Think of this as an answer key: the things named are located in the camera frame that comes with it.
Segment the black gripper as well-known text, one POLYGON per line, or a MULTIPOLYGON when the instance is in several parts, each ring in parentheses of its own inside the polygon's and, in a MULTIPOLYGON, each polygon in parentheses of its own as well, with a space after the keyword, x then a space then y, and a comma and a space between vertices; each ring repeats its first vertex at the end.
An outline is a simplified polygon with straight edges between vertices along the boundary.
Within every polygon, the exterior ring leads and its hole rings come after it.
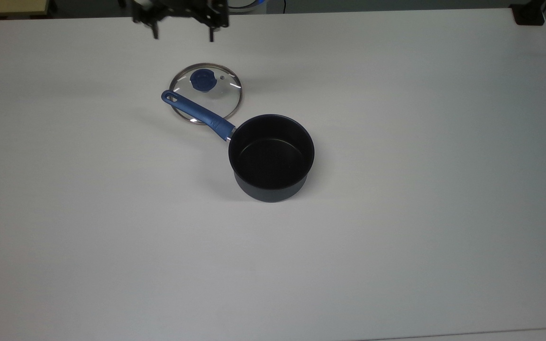
POLYGON ((193 18, 209 27, 213 43, 215 28, 229 26, 229 7, 227 0, 132 0, 131 17, 152 28, 154 39, 159 39, 158 24, 165 18, 193 18))

